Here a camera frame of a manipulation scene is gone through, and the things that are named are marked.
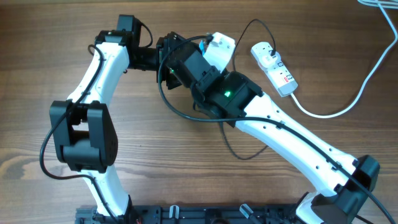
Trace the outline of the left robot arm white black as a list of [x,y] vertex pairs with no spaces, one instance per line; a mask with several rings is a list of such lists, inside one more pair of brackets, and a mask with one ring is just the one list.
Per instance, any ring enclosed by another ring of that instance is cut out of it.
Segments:
[[146,27],[133,15],[119,15],[117,27],[102,30],[88,46],[93,59],[77,88],[65,101],[51,104],[52,127],[40,149],[40,167],[45,175],[56,178],[44,164],[45,148],[52,138],[57,159],[74,173],[67,179],[84,179],[97,203],[90,215],[77,210],[77,223],[139,219],[114,166],[118,137],[108,106],[122,74],[130,68],[157,70],[163,54],[183,40],[172,32],[159,39],[156,47],[141,46],[141,30]]

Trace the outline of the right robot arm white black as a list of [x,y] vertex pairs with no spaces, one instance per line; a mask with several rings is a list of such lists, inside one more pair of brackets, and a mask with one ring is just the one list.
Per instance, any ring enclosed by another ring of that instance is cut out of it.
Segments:
[[228,123],[262,141],[296,167],[314,186],[295,215],[303,223],[351,223],[373,200],[380,165],[369,155],[340,151],[283,112],[260,86],[239,72],[225,72],[198,46],[184,41],[164,58],[192,91],[204,120]]

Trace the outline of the white power strip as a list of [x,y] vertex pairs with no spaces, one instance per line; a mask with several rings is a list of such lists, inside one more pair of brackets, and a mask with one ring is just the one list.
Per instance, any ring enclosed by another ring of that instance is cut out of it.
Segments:
[[[259,42],[251,48],[252,56],[256,62],[258,60],[258,54],[270,51],[272,51],[271,55],[274,55],[274,52],[276,52],[268,42]],[[298,83],[295,81],[294,77],[283,63],[280,54],[276,65],[267,70],[261,70],[266,74],[266,77],[271,81],[273,87],[277,90],[281,97],[291,95],[298,87]]]

